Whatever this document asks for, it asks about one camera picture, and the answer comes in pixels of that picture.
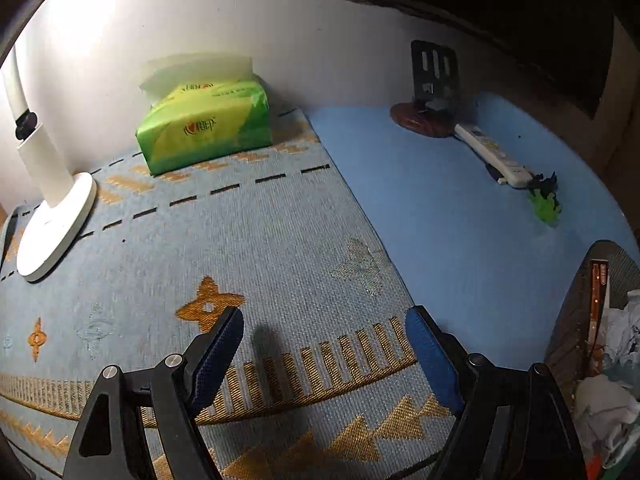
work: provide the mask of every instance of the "crumpled paper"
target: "crumpled paper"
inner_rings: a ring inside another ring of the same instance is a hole
[[[640,363],[640,290],[627,294],[628,303],[624,310],[609,309],[607,341],[604,353],[611,364],[631,361]]]
[[[637,440],[633,426],[640,402],[605,375],[587,377],[575,392],[574,425],[587,462],[602,455],[604,467],[615,465]]]
[[[640,397],[640,290],[627,293],[624,310],[607,309],[603,372]]]

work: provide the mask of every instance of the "orange diamond motif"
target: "orange diamond motif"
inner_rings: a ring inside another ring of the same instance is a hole
[[[220,293],[216,282],[211,276],[205,276],[200,282],[196,299],[181,306],[175,315],[185,321],[197,321],[202,332],[208,332],[228,306],[240,306],[244,303],[244,296]],[[206,310],[207,304],[212,310]]]
[[[33,332],[29,334],[27,339],[27,343],[33,348],[31,349],[31,354],[33,355],[33,362],[38,360],[38,354],[40,353],[40,347],[47,342],[47,334],[42,331],[42,323],[40,318],[36,321],[36,324],[33,327]]]

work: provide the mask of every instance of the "white wall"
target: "white wall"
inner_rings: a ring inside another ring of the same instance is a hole
[[[341,0],[47,0],[20,36],[17,53],[31,110],[79,171],[134,146],[148,109],[136,73],[148,59],[247,54],[288,102],[390,105],[412,98],[415,39],[457,51],[466,94],[491,89],[561,130],[575,121],[585,131],[593,128],[545,85],[532,87],[491,47],[393,9]],[[14,150],[13,130],[0,91],[0,203],[7,211],[38,196]]]

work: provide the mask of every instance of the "cable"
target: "cable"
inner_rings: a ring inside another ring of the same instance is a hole
[[[437,451],[432,454],[430,457],[425,458],[424,460],[420,460],[420,462],[415,463],[412,466],[409,466],[407,469],[403,469],[402,471],[398,471],[397,473],[393,473],[391,476],[388,476],[385,480],[401,480],[402,478],[406,478],[407,476],[419,471],[420,469],[424,469],[425,467],[430,466],[440,456],[440,452]]]
[[[18,451],[20,451],[23,455],[25,455],[27,458],[29,458],[30,460],[32,460],[33,462],[35,462],[36,464],[38,464],[41,468],[46,469],[46,471],[50,472],[52,475],[57,476],[58,478],[62,478],[62,475],[57,472],[55,469],[50,468],[49,466],[47,466],[46,464],[43,464],[40,460],[38,460],[37,458],[34,458],[33,456],[30,455],[30,453],[27,453],[25,450],[23,450],[21,447],[17,446],[15,444],[15,442],[13,440],[11,440],[10,438],[7,438],[7,442],[9,444],[11,444],[13,447],[15,447],[15,449],[17,449]]]

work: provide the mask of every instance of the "black dashed line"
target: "black dashed line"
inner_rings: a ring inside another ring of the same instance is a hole
[[[122,220],[118,220],[117,222],[113,222],[111,224],[107,224],[102,228],[102,230],[104,231],[105,229],[108,229],[110,227],[116,227],[116,225],[120,225],[120,224],[122,224]]]
[[[273,175],[273,176],[266,176],[264,178],[256,178],[255,179],[255,183],[256,184],[260,184],[261,182],[266,182],[267,180],[275,180],[277,178],[284,178],[286,176],[287,175],[285,175],[284,173],[280,173],[280,174]]]
[[[155,213],[156,211],[158,211],[157,207],[147,209],[146,211],[141,211],[140,213],[136,213],[135,215],[133,215],[133,219],[135,220],[136,218],[140,218],[141,216],[150,215],[151,213]]]
[[[311,171],[318,171],[318,170],[328,170],[331,166],[329,166],[328,164],[325,164],[323,166],[316,166],[314,168],[306,168],[306,170],[300,170],[300,173],[310,173]]]
[[[240,184],[232,184],[231,186],[221,187],[220,189],[214,189],[213,191],[209,191],[210,195],[216,195],[218,193],[224,193],[225,191],[229,191],[230,189],[238,189]]]
[[[173,207],[174,205],[182,204],[185,202],[193,202],[194,200],[197,200],[197,199],[198,199],[197,195],[188,196],[186,198],[181,198],[180,200],[174,200],[173,202],[169,202],[169,207]]]

